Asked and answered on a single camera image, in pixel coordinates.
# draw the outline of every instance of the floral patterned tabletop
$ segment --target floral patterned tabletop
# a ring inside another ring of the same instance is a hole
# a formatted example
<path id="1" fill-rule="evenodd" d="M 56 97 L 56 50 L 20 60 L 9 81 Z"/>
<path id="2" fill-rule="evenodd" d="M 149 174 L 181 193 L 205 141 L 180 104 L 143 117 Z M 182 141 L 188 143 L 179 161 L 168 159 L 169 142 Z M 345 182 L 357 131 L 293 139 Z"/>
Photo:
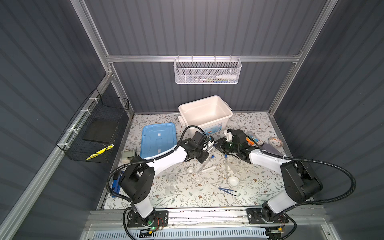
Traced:
<path id="1" fill-rule="evenodd" d="M 141 133 L 143 127 L 150 124 L 173 122 L 176 125 L 177 139 L 183 131 L 177 114 L 146 114 L 135 115 L 126 141 L 125 150 L 136 150 L 140 154 Z M 252 132 L 254 136 L 264 142 L 276 136 L 267 113 L 234 113 L 229 119 L 226 129 L 242 129 Z M 223 131 L 212 134 L 215 139 L 224 136 Z M 175 207 L 219 207 L 219 206 L 249 206 L 261 205 L 275 196 L 284 188 L 280 174 L 259 165 L 248 164 L 233 156 L 228 156 L 231 169 L 229 176 L 236 176 L 240 180 L 238 187 L 231 187 L 227 183 L 225 171 L 225 157 L 218 150 L 211 152 L 215 157 L 206 160 L 204 168 L 216 165 L 216 169 L 188 174 L 187 168 L 195 167 L 195 172 L 203 164 L 193 159 L 189 162 L 175 164 L 161 172 L 154 179 L 150 201 L 155 208 Z M 169 174 L 176 176 L 176 182 L 170 184 Z M 218 189 L 218 187 L 233 189 L 237 196 L 232 196 Z M 109 194 L 104 209 L 124 209 L 128 202 L 120 198 L 112 198 Z"/>

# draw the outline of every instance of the black mounting plate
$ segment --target black mounting plate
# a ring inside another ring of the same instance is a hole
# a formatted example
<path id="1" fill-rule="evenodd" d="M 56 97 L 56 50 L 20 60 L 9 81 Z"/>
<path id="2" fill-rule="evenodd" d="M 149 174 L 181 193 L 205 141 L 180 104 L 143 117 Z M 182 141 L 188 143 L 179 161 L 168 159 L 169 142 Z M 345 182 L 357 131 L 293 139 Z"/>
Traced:
<path id="1" fill-rule="evenodd" d="M 248 217 L 249 224 L 266 224 L 267 223 L 263 220 L 262 208 L 247 209 L 247 217 Z M 280 219 L 282 220 L 283 223 L 285 222 L 287 224 L 289 222 L 289 219 L 286 216 L 283 216 L 283 219 L 282 218 Z M 276 219 L 272 223 L 281 223 L 281 221 L 279 219 Z"/>
<path id="2" fill-rule="evenodd" d="M 163 221 L 160 220 L 160 226 L 166 227 L 168 225 L 168 211 L 156 211 L 155 212 L 155 220 L 153 221 L 152 226 L 157 227 L 157 221 L 156 218 L 161 218 Z M 128 213 L 128 223 L 127 227 L 143 227 L 145 226 L 145 223 L 141 220 L 141 217 L 139 216 L 138 212 L 129 211 Z"/>

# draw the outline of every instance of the ventilation grille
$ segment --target ventilation grille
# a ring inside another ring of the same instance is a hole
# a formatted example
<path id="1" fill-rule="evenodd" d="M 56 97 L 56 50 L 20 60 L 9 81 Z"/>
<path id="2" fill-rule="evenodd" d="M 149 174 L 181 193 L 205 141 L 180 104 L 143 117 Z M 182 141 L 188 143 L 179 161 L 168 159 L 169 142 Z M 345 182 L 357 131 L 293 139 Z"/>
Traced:
<path id="1" fill-rule="evenodd" d="M 139 237 L 139 230 L 130 230 L 135 239 L 194 239 L 194 238 L 235 238 L 252 237 L 268 238 L 265 229 L 257 227 L 235 228 L 191 228 L 191 229 L 164 229 L 154 232 L 151 237 Z M 93 239 L 97 240 L 129 240 L 124 230 L 95 231 Z"/>

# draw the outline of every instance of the red wire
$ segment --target red wire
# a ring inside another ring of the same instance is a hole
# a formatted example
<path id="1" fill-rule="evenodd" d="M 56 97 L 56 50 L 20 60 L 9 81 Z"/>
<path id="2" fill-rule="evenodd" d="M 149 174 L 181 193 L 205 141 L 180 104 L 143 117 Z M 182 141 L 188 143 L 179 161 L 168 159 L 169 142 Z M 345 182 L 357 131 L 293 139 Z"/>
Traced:
<path id="1" fill-rule="evenodd" d="M 284 226 L 283 226 L 283 228 L 284 228 L 284 230 L 285 230 L 285 219 L 284 219 L 284 217 L 283 216 L 281 216 L 281 215 L 279 215 L 280 217 L 282 217 L 283 218 L 283 220 L 284 220 Z"/>
<path id="2" fill-rule="evenodd" d="M 160 226 L 160 220 L 159 220 L 159 218 L 157 217 L 157 228 L 156 228 L 156 231 L 159 229 L 159 226 Z"/>

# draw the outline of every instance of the storage box handle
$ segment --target storage box handle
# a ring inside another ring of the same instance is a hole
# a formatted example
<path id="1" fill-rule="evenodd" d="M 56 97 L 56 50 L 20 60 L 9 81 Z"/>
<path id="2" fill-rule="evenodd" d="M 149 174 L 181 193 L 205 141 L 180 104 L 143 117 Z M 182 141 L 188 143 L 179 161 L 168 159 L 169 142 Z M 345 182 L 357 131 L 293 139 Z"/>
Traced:
<path id="1" fill-rule="evenodd" d="M 183 116 L 177 116 L 177 118 L 179 119 L 180 123 L 182 126 L 186 126 L 187 124 L 185 123 L 184 119 L 183 119 Z"/>
<path id="2" fill-rule="evenodd" d="M 229 109 L 231 109 L 232 110 L 232 108 L 228 105 L 228 103 L 227 102 L 224 102 L 225 104 L 226 104 L 226 106 L 227 107 L 229 107 Z"/>

